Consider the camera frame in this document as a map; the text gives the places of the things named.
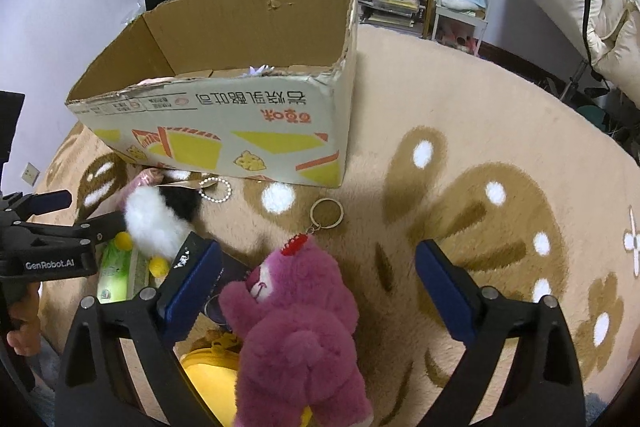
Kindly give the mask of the person's left hand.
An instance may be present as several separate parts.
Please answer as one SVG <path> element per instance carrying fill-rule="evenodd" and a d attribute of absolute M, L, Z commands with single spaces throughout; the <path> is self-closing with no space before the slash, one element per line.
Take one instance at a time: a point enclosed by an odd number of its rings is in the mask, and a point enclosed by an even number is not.
<path fill-rule="evenodd" d="M 40 352 L 39 289 L 38 282 L 29 283 L 23 298 L 9 307 L 15 329 L 8 332 L 6 340 L 21 357 L 33 357 Z"/>

